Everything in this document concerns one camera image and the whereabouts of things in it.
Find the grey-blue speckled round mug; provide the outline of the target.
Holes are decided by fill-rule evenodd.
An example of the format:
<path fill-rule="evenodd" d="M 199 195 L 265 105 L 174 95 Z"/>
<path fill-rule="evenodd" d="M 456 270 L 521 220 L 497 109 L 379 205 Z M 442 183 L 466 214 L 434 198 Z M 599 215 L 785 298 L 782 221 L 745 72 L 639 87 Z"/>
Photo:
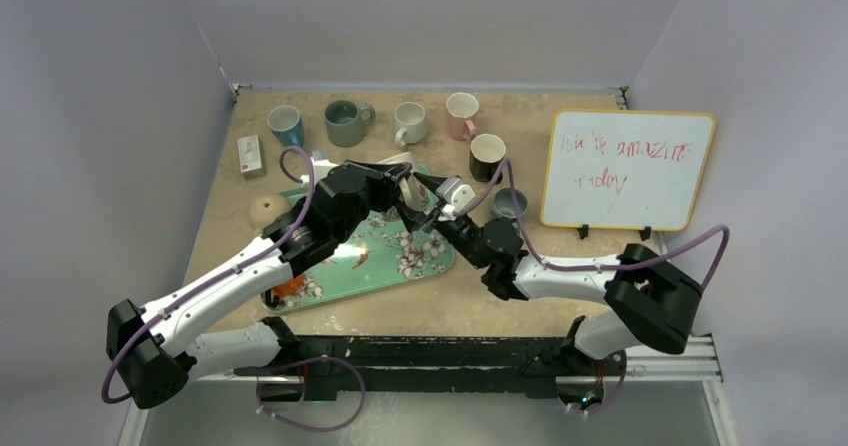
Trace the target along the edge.
<path fill-rule="evenodd" d="M 502 188 L 495 193 L 490 204 L 490 218 L 506 218 L 510 221 L 523 219 L 528 205 L 526 196 L 520 190 L 512 192 L 511 188 Z"/>

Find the white speckled round mug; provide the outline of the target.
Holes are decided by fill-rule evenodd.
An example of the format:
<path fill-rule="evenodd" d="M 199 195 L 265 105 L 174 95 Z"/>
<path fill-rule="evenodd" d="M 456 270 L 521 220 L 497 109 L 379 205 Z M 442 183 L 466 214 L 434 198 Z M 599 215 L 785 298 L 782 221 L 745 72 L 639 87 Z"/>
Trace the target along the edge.
<path fill-rule="evenodd" d="M 416 102 L 404 102 L 394 111 L 394 143 L 398 148 L 420 143 L 428 134 L 425 108 Z"/>

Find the black mug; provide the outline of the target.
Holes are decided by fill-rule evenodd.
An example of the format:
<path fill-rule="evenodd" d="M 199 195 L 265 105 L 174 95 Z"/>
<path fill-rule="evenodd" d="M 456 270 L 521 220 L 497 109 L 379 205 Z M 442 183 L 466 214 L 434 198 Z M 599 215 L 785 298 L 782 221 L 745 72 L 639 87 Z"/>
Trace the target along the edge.
<path fill-rule="evenodd" d="M 506 156 L 506 145 L 497 135 L 477 135 L 470 143 L 469 172 L 478 182 L 489 182 Z"/>

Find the grey flat-bottom mug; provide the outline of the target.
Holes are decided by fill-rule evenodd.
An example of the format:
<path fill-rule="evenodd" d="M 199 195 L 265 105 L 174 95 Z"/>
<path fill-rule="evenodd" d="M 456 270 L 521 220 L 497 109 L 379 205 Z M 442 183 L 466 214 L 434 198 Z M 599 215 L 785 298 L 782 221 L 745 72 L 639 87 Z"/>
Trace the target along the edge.
<path fill-rule="evenodd" d="M 331 102 L 324 110 L 328 139 L 338 147 L 349 148 L 362 142 L 366 127 L 375 119 L 376 111 L 372 105 L 357 105 L 345 99 Z"/>

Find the pink faceted mug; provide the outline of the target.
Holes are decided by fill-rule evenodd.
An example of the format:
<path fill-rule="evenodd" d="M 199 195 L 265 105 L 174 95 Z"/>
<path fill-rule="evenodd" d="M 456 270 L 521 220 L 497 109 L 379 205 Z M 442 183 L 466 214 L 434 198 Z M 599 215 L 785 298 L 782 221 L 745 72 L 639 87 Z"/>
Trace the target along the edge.
<path fill-rule="evenodd" d="M 451 94 L 446 102 L 446 127 L 451 138 L 472 139 L 477 134 L 476 118 L 480 110 L 478 99 L 467 92 Z"/>

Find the blue textured mug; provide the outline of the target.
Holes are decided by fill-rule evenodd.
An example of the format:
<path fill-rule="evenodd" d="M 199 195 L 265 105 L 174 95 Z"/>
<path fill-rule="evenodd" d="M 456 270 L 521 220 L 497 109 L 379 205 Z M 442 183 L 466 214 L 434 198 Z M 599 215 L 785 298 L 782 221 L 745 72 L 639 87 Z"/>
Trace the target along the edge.
<path fill-rule="evenodd" d="M 296 107 L 291 105 L 277 106 L 268 114 L 267 125 L 283 146 L 304 146 L 303 120 Z"/>

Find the orange mug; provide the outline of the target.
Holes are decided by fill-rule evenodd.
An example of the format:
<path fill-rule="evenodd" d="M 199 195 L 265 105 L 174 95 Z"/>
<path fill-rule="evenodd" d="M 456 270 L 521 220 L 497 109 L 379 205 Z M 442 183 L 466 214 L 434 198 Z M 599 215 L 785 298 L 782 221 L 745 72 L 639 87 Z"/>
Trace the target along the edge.
<path fill-rule="evenodd" d="M 272 289 L 272 293 L 279 298 L 286 298 L 296 295 L 304 287 L 305 279 L 303 275 L 299 275 L 293 279 L 286 281 L 283 284 L 277 285 Z"/>

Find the cream mug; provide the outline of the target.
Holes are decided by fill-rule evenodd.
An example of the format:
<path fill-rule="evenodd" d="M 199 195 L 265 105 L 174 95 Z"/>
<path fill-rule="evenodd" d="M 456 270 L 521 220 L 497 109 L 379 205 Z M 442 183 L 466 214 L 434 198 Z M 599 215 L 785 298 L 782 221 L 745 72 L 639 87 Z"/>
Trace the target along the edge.
<path fill-rule="evenodd" d="M 413 173 L 419 172 L 415 156 L 411 152 L 403 152 L 379 161 L 379 164 L 397 163 L 411 165 L 410 175 L 400 181 L 400 191 L 405 205 L 416 211 L 424 211 L 428 207 L 429 198 L 426 188 L 413 176 Z"/>

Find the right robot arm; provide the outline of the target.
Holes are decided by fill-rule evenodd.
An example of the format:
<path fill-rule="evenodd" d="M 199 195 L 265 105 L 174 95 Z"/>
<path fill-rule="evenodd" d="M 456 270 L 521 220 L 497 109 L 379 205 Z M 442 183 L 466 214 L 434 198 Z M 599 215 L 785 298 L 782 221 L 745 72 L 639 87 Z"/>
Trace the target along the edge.
<path fill-rule="evenodd" d="M 427 210 L 398 198 L 395 208 L 408 230 L 435 231 L 502 300 L 565 298 L 595 302 L 608 311 L 577 320 L 561 347 L 564 365 L 584 373 L 614 352 L 643 345 L 679 355 L 687 347 L 702 286 L 650 248 L 628 244 L 619 254 L 594 258 L 532 256 L 510 219 L 478 225 L 460 207 L 474 193 L 459 177 L 415 174 L 437 202 Z"/>

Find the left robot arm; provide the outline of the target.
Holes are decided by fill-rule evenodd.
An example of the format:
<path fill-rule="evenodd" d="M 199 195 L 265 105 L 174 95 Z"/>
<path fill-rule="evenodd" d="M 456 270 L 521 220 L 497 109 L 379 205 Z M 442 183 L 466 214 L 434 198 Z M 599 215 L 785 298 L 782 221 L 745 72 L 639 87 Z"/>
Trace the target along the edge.
<path fill-rule="evenodd" d="M 408 162 L 345 161 L 312 183 L 242 251 L 195 282 L 139 306 L 129 299 L 107 314 L 111 361 L 101 387 L 107 404 L 132 400 L 140 409 L 163 404 L 202 363 L 190 346 L 209 326 L 275 286 L 332 256 L 373 212 L 403 201 Z"/>

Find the beige round mug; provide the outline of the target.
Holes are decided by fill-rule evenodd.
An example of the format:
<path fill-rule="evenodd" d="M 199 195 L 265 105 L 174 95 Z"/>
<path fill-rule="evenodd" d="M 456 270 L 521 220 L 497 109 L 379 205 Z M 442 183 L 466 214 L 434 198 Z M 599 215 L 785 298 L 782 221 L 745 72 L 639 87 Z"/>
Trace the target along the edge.
<path fill-rule="evenodd" d="M 291 203 L 280 194 L 257 197 L 248 208 L 248 222 L 254 230 L 261 230 L 280 215 L 291 210 Z"/>

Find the green floral tray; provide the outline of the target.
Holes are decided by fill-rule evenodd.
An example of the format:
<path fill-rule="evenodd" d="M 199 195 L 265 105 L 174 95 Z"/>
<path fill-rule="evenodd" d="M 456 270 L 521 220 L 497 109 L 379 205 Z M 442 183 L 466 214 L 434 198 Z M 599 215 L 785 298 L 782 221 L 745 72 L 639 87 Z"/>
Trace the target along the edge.
<path fill-rule="evenodd" d="M 279 298 L 271 290 L 260 301 L 274 313 L 289 313 L 444 273 L 454 260 L 438 233 L 410 233 L 401 221 L 372 212 L 332 256 L 303 274 L 296 295 Z"/>

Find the small white red box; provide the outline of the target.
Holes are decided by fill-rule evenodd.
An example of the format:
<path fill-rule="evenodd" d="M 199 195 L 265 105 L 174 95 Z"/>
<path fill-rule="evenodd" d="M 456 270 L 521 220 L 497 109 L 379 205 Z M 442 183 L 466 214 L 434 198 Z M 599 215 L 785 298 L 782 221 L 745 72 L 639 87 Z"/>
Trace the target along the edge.
<path fill-rule="evenodd" d="M 241 137 L 237 140 L 239 171 L 246 180 L 264 177 L 265 163 L 261 140 L 258 135 Z"/>

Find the yellow framed whiteboard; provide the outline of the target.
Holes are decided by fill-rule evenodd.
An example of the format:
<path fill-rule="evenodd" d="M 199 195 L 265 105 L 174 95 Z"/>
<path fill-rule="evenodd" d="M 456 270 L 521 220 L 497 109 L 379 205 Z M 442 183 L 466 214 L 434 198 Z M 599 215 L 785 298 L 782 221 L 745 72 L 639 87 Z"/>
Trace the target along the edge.
<path fill-rule="evenodd" d="M 716 130 L 709 113 L 563 109 L 540 220 L 548 227 L 685 229 Z"/>

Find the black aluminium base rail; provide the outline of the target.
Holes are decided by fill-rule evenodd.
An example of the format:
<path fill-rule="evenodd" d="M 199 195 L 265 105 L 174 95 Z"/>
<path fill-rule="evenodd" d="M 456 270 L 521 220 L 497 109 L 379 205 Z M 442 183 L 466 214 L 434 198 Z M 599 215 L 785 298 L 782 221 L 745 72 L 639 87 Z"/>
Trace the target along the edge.
<path fill-rule="evenodd" d="M 247 331 L 201 336 L 162 385 L 146 384 L 141 408 L 172 398 L 188 382 L 231 377 L 303 387 L 306 401 L 341 392 L 511 393 L 559 399 L 573 409 L 610 400 L 626 380 L 719 381 L 713 341 L 693 338 L 683 354 L 637 346 L 587 359 L 555 337 L 322 336 L 264 339 Z"/>

